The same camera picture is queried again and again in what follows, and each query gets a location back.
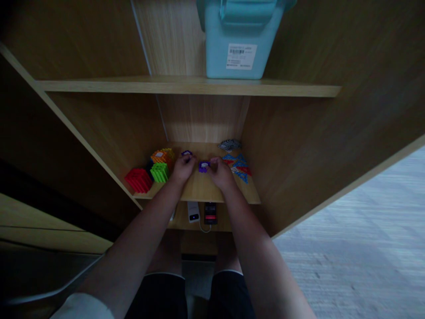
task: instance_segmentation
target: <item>light blue storage box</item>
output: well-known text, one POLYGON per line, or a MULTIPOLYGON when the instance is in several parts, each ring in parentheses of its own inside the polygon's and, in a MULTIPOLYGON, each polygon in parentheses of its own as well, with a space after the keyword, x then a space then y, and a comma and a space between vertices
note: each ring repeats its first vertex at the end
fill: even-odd
POLYGON ((261 79, 285 11, 297 0, 197 0, 208 78, 261 79))

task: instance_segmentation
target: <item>black shorts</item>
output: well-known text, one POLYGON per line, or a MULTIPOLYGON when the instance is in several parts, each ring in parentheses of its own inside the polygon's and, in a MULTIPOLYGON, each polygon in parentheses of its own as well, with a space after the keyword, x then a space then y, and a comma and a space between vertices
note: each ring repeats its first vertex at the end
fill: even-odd
MULTIPOLYGON (((167 273, 146 275, 125 318, 187 319, 185 279, 167 273)), ((240 273, 222 271, 214 275, 208 318, 255 318, 245 279, 240 273)))

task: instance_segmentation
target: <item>forearm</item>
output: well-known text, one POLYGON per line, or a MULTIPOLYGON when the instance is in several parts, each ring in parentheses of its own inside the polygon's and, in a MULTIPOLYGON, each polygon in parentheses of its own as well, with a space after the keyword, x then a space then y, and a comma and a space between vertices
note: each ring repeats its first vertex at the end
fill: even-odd
POLYGON ((180 199, 183 181, 171 178, 116 240, 80 287, 124 318, 180 199))
POLYGON ((245 281, 258 316, 315 318, 272 242, 235 185, 223 191, 245 281))

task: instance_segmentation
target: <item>barcode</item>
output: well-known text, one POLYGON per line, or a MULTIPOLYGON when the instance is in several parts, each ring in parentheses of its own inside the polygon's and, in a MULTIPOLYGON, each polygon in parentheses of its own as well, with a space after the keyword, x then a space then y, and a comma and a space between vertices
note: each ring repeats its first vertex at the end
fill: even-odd
POLYGON ((233 54, 244 54, 245 50, 236 50, 236 49, 230 49, 230 53, 233 54))

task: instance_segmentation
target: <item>hand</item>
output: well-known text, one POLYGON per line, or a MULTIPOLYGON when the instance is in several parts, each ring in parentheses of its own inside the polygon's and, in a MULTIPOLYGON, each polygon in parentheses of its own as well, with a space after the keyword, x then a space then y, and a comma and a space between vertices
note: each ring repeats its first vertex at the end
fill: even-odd
POLYGON ((218 188, 221 189, 221 191, 237 187, 230 167, 223 162, 221 157, 213 157, 210 161, 212 167, 207 168, 207 173, 211 176, 212 181, 218 188))
POLYGON ((186 154, 179 157, 174 165, 174 171, 170 179, 180 183, 186 183, 193 171, 197 159, 195 155, 186 154))

